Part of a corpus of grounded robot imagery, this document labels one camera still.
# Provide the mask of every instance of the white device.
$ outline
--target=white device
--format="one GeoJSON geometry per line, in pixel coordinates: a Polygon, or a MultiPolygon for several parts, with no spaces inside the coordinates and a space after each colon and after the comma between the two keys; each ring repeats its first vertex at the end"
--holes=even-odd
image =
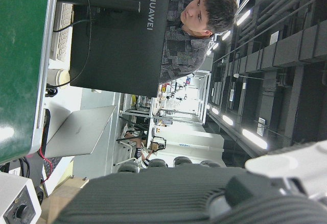
{"type": "Polygon", "coordinates": [[[91,154],[115,107],[111,105],[72,112],[47,143],[45,157],[91,154]]]}
{"type": "Polygon", "coordinates": [[[246,161],[245,168],[269,178],[296,179],[312,200],[327,196],[327,141],[246,161]]]}
{"type": "Polygon", "coordinates": [[[0,224],[36,223],[41,206],[32,180],[0,172],[0,186],[0,224]]]}

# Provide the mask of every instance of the wall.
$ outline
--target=wall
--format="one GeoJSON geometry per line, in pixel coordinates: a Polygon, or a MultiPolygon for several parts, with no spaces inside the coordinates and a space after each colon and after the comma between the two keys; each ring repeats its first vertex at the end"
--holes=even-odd
{"type": "Polygon", "coordinates": [[[161,127],[157,136],[167,140],[165,150],[157,152],[157,156],[165,160],[169,167],[173,167],[173,160],[177,156],[187,156],[192,163],[203,160],[222,162],[224,139],[221,135],[206,133],[202,126],[173,122],[172,126],[161,127]]]}

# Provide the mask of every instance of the person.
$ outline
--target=person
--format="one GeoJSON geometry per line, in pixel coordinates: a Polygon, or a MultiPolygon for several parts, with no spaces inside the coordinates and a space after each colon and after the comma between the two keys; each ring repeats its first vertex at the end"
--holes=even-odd
{"type": "MultiPolygon", "coordinates": [[[[131,134],[128,131],[124,135],[124,138],[131,138],[131,137],[134,137],[134,135],[131,134]]],[[[142,140],[141,140],[141,138],[134,138],[134,139],[129,139],[129,140],[136,143],[136,150],[135,150],[134,157],[137,158],[137,159],[141,157],[142,162],[144,163],[144,166],[147,168],[149,166],[149,163],[150,163],[149,157],[151,156],[152,151],[150,151],[149,154],[145,157],[144,154],[142,153],[142,140]]]]}
{"type": "Polygon", "coordinates": [[[210,38],[232,27],[236,10],[235,0],[169,0],[159,83],[199,69],[210,38]]]}

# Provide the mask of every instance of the ceiling light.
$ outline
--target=ceiling light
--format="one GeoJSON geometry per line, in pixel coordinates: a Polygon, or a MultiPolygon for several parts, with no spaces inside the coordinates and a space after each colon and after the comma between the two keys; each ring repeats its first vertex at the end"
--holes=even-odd
{"type": "Polygon", "coordinates": [[[219,111],[217,109],[215,109],[214,107],[211,108],[211,110],[213,111],[214,114],[218,115],[219,114],[219,111]]]}
{"type": "Polygon", "coordinates": [[[221,38],[223,41],[230,35],[230,31],[227,31],[221,38]]]}
{"type": "Polygon", "coordinates": [[[216,43],[216,44],[213,46],[213,50],[215,50],[218,46],[219,46],[219,43],[216,43]]]}
{"type": "Polygon", "coordinates": [[[268,144],[263,139],[261,139],[259,136],[256,136],[255,134],[251,133],[249,130],[243,129],[242,134],[248,138],[251,142],[255,143],[257,146],[261,147],[262,149],[267,150],[268,144]]]}
{"type": "Polygon", "coordinates": [[[228,116],[223,115],[223,120],[224,120],[227,124],[229,124],[230,126],[233,126],[233,125],[234,125],[233,120],[230,119],[228,116]]]}
{"type": "Polygon", "coordinates": [[[245,14],[236,22],[236,25],[239,26],[251,13],[251,10],[246,11],[245,14]]]}

